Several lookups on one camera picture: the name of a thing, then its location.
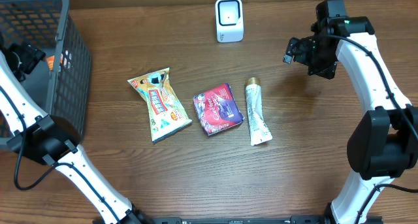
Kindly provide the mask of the white tube with gold cap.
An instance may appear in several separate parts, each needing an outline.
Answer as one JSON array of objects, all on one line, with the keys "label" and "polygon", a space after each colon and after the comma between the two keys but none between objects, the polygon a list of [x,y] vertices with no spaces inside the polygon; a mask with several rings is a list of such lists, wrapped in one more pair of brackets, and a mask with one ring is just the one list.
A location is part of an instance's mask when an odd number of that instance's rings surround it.
[{"label": "white tube with gold cap", "polygon": [[272,140],[272,135],[263,117],[261,81],[251,77],[245,84],[246,107],[249,121],[250,144],[256,146]]}]

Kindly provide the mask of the red purple Carefree pad pack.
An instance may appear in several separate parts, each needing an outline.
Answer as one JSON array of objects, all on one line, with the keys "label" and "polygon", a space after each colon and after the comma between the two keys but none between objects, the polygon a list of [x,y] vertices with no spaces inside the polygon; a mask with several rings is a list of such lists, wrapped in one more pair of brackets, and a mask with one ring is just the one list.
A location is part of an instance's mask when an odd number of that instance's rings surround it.
[{"label": "red purple Carefree pad pack", "polygon": [[193,104],[202,129],[208,136],[240,125],[245,119],[228,83],[194,96]]}]

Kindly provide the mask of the yellow snack bag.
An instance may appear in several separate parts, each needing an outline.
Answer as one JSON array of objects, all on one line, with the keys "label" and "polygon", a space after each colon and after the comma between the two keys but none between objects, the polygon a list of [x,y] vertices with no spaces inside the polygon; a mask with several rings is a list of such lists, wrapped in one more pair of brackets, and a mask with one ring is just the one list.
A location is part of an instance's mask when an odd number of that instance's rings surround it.
[{"label": "yellow snack bag", "polygon": [[169,73],[167,67],[127,81],[146,102],[153,143],[192,123],[170,84]]}]

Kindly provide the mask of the small orange snack packet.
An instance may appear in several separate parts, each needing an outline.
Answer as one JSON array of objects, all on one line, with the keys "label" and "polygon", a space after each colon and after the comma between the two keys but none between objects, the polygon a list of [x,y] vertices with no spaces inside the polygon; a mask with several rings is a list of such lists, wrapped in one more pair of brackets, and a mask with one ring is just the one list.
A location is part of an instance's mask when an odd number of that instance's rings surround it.
[{"label": "small orange snack packet", "polygon": [[[63,54],[61,54],[60,63],[67,69],[71,67],[70,60],[71,60],[70,58],[64,57]],[[53,71],[54,61],[55,61],[55,56],[50,56],[50,57],[46,58],[46,62],[48,64],[49,71]]]}]

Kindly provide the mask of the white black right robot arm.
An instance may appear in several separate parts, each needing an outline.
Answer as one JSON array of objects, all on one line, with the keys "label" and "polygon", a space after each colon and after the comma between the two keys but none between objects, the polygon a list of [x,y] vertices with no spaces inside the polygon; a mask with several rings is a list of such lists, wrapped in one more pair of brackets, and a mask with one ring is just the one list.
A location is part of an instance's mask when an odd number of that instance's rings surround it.
[{"label": "white black right robot arm", "polygon": [[318,221],[381,223],[368,211],[394,179],[417,163],[417,108],[391,77],[367,17],[348,16],[344,0],[324,0],[315,11],[312,35],[290,39],[283,60],[326,79],[334,78],[342,64],[363,113],[347,142],[349,176]]}]

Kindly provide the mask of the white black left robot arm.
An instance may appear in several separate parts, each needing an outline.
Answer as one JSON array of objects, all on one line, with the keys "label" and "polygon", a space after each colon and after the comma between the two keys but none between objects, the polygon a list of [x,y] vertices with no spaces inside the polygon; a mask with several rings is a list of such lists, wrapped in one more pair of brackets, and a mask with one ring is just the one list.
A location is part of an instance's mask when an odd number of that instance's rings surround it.
[{"label": "white black left robot arm", "polygon": [[22,158],[66,176],[100,213],[103,223],[151,223],[152,220],[116,191],[94,167],[81,145],[77,130],[64,118],[39,107],[18,80],[18,73],[30,73],[45,57],[28,44],[1,48],[1,113],[12,132],[5,146],[17,154],[14,185],[20,191],[40,183],[22,186],[18,175]]}]

